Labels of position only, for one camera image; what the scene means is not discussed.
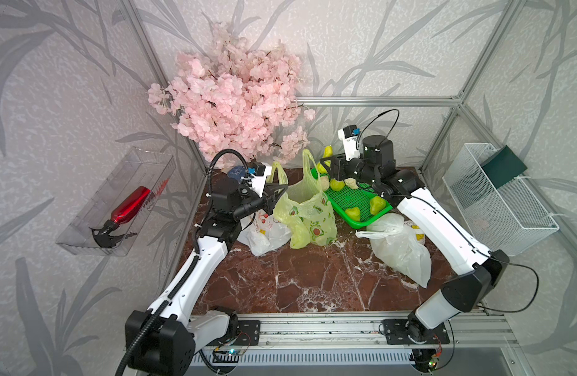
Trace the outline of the green avocado plastic bag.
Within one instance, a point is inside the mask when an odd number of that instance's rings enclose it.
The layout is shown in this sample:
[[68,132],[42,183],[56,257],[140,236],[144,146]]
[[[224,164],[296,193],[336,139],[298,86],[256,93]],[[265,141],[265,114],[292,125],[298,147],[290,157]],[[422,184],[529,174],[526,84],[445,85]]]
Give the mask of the green avocado plastic bag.
[[288,186],[275,205],[273,215],[291,230],[290,248],[301,249],[309,244],[328,246],[337,238],[335,212],[327,198],[321,177],[312,174],[315,166],[309,150],[302,151],[302,179]]

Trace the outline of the white printed plastic bag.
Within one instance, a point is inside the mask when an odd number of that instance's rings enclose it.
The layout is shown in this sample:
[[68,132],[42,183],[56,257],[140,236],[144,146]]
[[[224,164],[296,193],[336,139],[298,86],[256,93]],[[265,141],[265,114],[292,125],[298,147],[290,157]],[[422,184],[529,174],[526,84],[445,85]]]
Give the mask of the white printed plastic bag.
[[413,222],[390,212],[366,230],[357,231],[356,237],[368,239],[372,252],[385,265],[427,288],[432,260],[425,246],[425,233]]

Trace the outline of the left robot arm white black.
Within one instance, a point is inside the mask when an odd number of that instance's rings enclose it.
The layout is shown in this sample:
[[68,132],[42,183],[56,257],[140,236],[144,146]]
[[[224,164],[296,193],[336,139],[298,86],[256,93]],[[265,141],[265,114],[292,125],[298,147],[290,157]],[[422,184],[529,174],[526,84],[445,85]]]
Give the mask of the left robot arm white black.
[[210,310],[194,320],[195,304],[213,272],[242,231],[241,221],[258,211],[271,214],[287,185],[251,176],[231,178],[210,191],[209,208],[194,233],[194,250],[170,285],[147,310],[135,310],[125,324],[126,352],[116,374],[128,368],[155,375],[184,375],[193,357],[216,340],[235,338],[233,310]]

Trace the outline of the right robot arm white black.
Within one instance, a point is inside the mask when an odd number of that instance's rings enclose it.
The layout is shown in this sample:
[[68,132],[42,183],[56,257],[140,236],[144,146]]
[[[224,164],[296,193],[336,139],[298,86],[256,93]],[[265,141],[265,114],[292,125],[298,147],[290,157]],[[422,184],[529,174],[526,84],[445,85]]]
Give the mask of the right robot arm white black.
[[338,131],[343,153],[321,159],[330,177],[353,178],[370,186],[421,228],[457,274],[407,318],[410,340],[423,343],[444,321],[475,308],[497,285],[509,257],[501,250],[492,252],[460,226],[416,173],[397,169],[390,140],[382,135],[361,134],[356,126]]

